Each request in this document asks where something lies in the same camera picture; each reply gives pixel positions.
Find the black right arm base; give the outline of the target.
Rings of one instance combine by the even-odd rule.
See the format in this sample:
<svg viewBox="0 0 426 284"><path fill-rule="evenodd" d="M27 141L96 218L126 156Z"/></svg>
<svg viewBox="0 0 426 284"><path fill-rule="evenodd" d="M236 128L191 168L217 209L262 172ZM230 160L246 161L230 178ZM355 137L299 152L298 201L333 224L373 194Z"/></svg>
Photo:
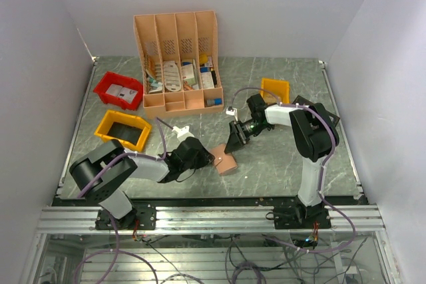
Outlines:
<svg viewBox="0 0 426 284"><path fill-rule="evenodd" d="M329 229L331 222L328 210L323 206L275 207L265 216L274 223L275 229Z"/></svg>

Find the blue grey cylinder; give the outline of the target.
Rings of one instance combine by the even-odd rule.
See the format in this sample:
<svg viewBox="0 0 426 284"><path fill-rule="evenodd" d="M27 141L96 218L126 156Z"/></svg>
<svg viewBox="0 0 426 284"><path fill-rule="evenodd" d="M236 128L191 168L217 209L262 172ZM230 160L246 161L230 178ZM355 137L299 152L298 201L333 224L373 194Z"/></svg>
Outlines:
<svg viewBox="0 0 426 284"><path fill-rule="evenodd" d="M207 107L217 106L217 105L221 105L222 104L222 99L221 98L206 99L205 103L206 103Z"/></svg>

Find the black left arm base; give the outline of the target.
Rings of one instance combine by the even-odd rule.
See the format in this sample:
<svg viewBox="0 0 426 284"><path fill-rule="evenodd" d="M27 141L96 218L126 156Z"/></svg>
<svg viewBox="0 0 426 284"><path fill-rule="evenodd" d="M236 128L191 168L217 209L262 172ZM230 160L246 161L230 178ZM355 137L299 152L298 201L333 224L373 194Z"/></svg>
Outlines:
<svg viewBox="0 0 426 284"><path fill-rule="evenodd" d="M120 219L115 219L118 230L154 230L156 227L156 209L148 204L137 205ZM96 230L113 230L111 218L106 210L99 210L95 221Z"/></svg>

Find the yellow bin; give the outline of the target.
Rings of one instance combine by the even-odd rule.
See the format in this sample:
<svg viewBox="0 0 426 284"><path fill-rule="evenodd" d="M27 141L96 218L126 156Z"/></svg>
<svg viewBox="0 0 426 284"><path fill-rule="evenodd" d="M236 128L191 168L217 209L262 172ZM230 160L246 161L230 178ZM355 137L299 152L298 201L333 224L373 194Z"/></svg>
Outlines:
<svg viewBox="0 0 426 284"><path fill-rule="evenodd" d="M145 119L115 110L107 110L94 135L103 142L118 140L125 148L142 152L152 125Z"/></svg>
<svg viewBox="0 0 426 284"><path fill-rule="evenodd" d="M260 91L262 98L264 93L279 96L284 104L290 103L290 83L286 80L262 78Z"/></svg>

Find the red plastic bin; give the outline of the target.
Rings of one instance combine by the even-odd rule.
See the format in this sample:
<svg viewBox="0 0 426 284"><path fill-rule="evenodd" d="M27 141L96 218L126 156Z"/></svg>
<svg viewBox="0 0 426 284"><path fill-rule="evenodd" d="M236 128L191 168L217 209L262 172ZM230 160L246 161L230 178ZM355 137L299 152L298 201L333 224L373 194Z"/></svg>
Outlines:
<svg viewBox="0 0 426 284"><path fill-rule="evenodd" d="M104 104L113 104L123 110L137 110L143 98L143 85L135 78L106 72L93 92Z"/></svg>

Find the yellow bin right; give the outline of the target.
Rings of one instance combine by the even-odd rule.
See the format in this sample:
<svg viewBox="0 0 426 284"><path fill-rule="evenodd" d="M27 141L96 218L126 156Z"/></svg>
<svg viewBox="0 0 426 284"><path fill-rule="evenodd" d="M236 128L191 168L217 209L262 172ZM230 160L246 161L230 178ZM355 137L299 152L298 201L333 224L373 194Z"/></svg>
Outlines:
<svg viewBox="0 0 426 284"><path fill-rule="evenodd" d="M264 93L279 96L284 104L290 103L290 83L286 80L262 78L260 91L262 98Z"/></svg>

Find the yellow bin left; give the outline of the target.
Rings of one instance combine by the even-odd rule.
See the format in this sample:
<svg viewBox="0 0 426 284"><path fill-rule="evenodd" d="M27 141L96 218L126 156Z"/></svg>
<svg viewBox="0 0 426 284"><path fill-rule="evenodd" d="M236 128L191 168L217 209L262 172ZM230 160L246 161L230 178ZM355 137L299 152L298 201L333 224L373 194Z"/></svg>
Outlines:
<svg viewBox="0 0 426 284"><path fill-rule="evenodd" d="M145 119L115 110L107 110L94 135L103 142L118 140L125 148L142 152L152 125Z"/></svg>

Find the white box in organizer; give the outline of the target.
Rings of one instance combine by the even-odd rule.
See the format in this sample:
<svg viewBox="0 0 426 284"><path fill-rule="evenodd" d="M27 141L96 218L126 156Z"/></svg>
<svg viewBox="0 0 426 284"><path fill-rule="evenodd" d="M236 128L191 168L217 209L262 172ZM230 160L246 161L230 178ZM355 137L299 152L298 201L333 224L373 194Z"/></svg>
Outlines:
<svg viewBox="0 0 426 284"><path fill-rule="evenodd" d="M196 80L195 69L192 63L183 63L181 66L182 81L188 86L198 84Z"/></svg>

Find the black book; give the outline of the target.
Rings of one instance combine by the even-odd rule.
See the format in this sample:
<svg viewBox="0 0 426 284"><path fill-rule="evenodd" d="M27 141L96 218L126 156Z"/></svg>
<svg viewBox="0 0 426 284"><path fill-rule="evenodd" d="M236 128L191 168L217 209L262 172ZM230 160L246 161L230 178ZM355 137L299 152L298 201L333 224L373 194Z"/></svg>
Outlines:
<svg viewBox="0 0 426 284"><path fill-rule="evenodd" d="M292 104L300 104L300 105L304 105L304 106L313 106L316 103L304 98L303 96L297 95L296 98L292 101ZM327 115L328 115L331 123L336 127L339 124L340 117L335 112L332 112L328 108L326 108L325 105L324 105L324 108L327 111ZM320 122L317 122L316 120L314 120L314 116L312 114L310 115L310 117L311 117L310 126L313 129L318 128L319 125L320 125Z"/></svg>

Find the peach plastic desk organizer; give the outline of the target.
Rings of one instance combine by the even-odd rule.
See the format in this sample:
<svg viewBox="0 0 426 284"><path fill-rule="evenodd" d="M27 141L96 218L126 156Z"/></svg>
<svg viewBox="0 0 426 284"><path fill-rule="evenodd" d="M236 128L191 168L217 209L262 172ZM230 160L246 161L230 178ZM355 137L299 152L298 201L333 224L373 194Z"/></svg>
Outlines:
<svg viewBox="0 0 426 284"><path fill-rule="evenodd" d="M170 118L222 111L224 91L218 65L218 22L214 11L136 15L134 34L144 87L142 107L149 118ZM175 61L182 90L168 92L163 62ZM198 84L182 81L181 66L192 63ZM207 107L205 100L221 98Z"/></svg>

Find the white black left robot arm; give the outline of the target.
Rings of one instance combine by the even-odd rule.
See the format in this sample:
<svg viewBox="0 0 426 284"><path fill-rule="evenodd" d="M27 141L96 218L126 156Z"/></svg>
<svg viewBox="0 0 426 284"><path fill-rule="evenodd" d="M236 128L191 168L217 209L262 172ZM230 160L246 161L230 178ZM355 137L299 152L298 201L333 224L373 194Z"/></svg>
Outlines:
<svg viewBox="0 0 426 284"><path fill-rule="evenodd" d="M178 147L161 156L129 152L118 140L110 140L76 160L69 172L81 194L78 198L98 204L112 214L113 222L128 229L136 219L130 198L120 186L133 174L157 184L177 182L187 172L195 172L215 160L199 139L185 138Z"/></svg>

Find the card in yellow bin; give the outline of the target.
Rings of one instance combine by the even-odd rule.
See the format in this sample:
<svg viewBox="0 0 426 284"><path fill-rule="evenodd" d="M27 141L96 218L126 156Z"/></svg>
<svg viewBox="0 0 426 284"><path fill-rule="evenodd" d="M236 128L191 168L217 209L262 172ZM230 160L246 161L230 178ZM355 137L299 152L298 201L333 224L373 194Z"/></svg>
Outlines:
<svg viewBox="0 0 426 284"><path fill-rule="evenodd" d="M281 102L281 99L279 96L274 96L274 95L271 95L270 93L264 93L263 99L265 103L267 104L273 104L273 103L279 104Z"/></svg>

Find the white oval perforated board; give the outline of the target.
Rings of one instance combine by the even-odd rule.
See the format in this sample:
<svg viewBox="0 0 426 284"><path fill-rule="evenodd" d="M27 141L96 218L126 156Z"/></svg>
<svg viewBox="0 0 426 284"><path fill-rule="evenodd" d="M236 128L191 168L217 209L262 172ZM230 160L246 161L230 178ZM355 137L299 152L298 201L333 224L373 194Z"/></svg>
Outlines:
<svg viewBox="0 0 426 284"><path fill-rule="evenodd" d="M179 92L182 90L181 77L175 61L163 62L164 85L168 92Z"/></svg>

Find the pink leather card holder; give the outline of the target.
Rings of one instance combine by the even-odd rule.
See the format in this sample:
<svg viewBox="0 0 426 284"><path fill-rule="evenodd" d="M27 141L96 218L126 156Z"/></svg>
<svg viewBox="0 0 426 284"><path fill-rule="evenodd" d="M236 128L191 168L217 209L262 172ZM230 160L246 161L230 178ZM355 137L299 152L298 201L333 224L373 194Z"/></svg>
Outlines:
<svg viewBox="0 0 426 284"><path fill-rule="evenodd" d="M225 153L225 147L225 144L220 144L210 150L214 156L213 165L220 176L228 175L238 167L233 155Z"/></svg>

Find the cards in red bin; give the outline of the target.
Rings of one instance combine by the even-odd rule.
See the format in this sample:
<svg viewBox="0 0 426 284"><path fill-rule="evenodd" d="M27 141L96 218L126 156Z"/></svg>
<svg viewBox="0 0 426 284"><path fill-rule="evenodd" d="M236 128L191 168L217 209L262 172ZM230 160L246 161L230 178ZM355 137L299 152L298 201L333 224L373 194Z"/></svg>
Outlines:
<svg viewBox="0 0 426 284"><path fill-rule="evenodd" d="M109 88L106 90L106 93L109 94L110 96L120 98L126 101L127 103L132 103L138 91L133 90L131 88L123 87L118 84L111 84Z"/></svg>

